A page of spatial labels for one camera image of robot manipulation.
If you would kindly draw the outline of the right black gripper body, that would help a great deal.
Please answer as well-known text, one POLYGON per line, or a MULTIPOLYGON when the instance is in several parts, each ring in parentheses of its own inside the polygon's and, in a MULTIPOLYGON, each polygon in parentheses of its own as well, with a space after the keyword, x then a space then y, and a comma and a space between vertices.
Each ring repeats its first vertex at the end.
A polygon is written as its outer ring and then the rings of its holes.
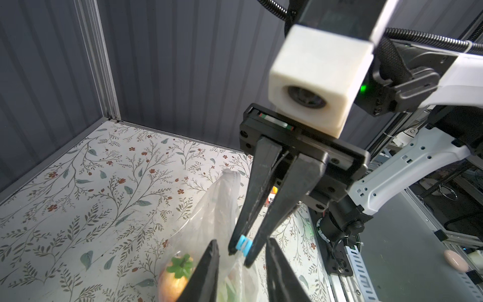
POLYGON ((309 128, 280 113, 251 104, 244 112, 240 124, 240 147, 255 156, 257 142, 268 138, 282 148, 287 157, 275 170, 275 186, 280 188, 288 168, 298 154, 319 161, 327 155, 324 176, 302 202, 314 211, 325 211, 330 203, 341 201, 354 182, 368 170, 370 154, 359 147, 309 128))

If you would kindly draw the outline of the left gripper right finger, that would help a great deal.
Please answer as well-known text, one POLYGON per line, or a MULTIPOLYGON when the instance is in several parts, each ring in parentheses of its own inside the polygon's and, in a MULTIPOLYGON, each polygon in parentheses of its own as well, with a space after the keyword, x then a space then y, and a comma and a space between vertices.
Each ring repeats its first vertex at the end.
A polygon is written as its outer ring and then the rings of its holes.
POLYGON ((267 291, 270 302, 310 302, 277 241, 270 238, 265 247, 267 291))

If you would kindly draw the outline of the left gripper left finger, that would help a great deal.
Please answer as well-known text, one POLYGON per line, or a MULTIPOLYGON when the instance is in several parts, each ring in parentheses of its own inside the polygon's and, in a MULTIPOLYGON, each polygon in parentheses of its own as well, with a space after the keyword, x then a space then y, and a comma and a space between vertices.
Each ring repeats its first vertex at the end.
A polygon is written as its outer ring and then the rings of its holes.
POLYGON ((177 302, 215 302, 218 290, 220 253, 216 239, 207 246, 194 274, 177 302))

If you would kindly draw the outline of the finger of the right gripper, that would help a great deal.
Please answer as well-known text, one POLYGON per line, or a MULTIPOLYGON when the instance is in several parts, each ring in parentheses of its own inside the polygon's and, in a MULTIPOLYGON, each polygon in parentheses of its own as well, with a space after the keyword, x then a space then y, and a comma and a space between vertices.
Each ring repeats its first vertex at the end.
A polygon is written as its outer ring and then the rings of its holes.
POLYGON ((264 206, 274 185, 274 171, 282 151, 281 145, 267 137, 260 137, 258 140, 245 202, 228 244, 230 255, 237 252, 236 246, 241 236, 248 235, 264 206))
POLYGON ((273 231, 293 212, 303 196, 310 193, 323 177, 330 156, 314 159, 299 154, 285 174, 283 183, 269 206, 266 215, 252 240, 244 265, 251 267, 273 231))

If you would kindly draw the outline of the pale red toy strawberry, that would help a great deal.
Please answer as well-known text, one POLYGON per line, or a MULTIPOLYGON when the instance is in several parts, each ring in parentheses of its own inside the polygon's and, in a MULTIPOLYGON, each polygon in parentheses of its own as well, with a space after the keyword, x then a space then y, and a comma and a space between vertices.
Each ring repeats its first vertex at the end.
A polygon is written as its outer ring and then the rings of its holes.
POLYGON ((158 301, 177 301, 193 270, 194 259, 189 254, 172 257, 158 279, 158 301))

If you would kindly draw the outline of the clear zip top bag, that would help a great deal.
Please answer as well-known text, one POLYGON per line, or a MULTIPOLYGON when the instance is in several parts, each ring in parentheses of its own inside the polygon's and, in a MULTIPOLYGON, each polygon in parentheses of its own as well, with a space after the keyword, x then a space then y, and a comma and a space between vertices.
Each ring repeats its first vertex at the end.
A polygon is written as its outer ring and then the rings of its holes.
POLYGON ((207 246, 216 239, 220 251, 216 300, 260 301, 260 279, 256 268, 243 265, 242 252, 228 254, 228 243, 240 213, 239 191, 240 174, 223 171, 195 206, 187 222, 168 239, 161 272, 172 257, 189 254, 194 259, 194 274, 207 246))

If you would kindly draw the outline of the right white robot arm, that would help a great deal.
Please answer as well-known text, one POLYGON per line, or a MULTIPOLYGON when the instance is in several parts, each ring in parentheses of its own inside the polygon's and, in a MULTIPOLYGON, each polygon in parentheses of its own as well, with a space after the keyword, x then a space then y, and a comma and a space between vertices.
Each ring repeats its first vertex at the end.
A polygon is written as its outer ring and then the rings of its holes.
POLYGON ((228 253, 252 266, 300 203, 323 213, 331 251, 426 175, 482 153, 482 45, 390 28, 396 1, 276 1, 285 23, 269 73, 274 109, 250 105, 240 143, 254 158, 228 253), (402 131, 409 142, 374 172, 372 153, 340 136, 351 107, 373 117, 428 115, 402 131))

